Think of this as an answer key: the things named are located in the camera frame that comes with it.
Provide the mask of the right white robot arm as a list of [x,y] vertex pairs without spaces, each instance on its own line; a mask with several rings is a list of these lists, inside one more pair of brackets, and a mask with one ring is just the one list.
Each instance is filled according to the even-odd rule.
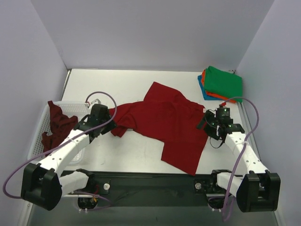
[[236,176],[234,170],[213,170],[211,178],[201,183],[206,194],[233,195],[242,212],[275,211],[278,207],[280,176],[271,173],[255,154],[246,139],[246,132],[230,117],[230,109],[219,106],[206,110],[197,129],[215,140],[220,140],[236,157],[235,165],[243,163],[244,175]]

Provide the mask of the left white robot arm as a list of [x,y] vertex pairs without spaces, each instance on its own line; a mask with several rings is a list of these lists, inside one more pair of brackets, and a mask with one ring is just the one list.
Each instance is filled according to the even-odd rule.
[[95,138],[116,128],[107,106],[94,104],[90,113],[75,125],[67,138],[46,158],[24,168],[21,198],[46,210],[52,210],[66,194],[95,190],[94,174],[77,169],[62,173],[72,159]]

